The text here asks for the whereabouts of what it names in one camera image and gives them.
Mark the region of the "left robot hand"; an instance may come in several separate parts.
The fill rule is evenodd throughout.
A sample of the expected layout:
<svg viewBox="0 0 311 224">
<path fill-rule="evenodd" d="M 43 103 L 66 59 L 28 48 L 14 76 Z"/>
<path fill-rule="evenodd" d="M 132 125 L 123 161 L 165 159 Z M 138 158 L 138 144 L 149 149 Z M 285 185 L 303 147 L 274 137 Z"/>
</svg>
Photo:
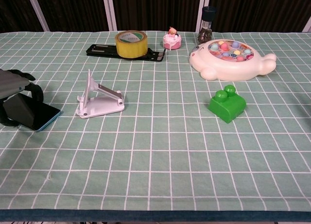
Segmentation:
<svg viewBox="0 0 311 224">
<path fill-rule="evenodd" d="M 0 123 L 2 125 L 18 126 L 18 122 L 8 118 L 3 107 L 4 101 L 10 96 L 26 90 L 31 92 L 33 99 L 43 102 L 44 95 L 41 87 L 32 81 L 35 81 L 35 77 L 18 69 L 0 70 Z"/>
</svg>

